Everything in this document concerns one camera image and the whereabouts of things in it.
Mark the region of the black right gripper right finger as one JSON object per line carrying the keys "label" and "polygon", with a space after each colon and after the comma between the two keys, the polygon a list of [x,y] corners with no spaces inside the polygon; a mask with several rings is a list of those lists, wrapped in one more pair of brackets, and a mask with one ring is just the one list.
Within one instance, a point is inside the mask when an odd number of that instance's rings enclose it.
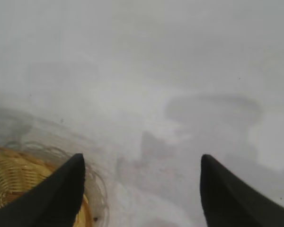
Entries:
{"label": "black right gripper right finger", "polygon": [[202,155],[199,185],[209,227],[284,227],[284,207],[250,187],[211,155]]}

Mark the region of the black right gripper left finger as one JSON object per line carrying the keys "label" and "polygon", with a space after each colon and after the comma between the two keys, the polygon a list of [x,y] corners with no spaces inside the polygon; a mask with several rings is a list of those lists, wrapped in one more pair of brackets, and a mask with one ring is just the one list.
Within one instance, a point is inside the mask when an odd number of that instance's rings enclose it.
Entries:
{"label": "black right gripper left finger", "polygon": [[0,227],[71,227],[83,201],[85,160],[73,155],[40,184],[0,209]]}

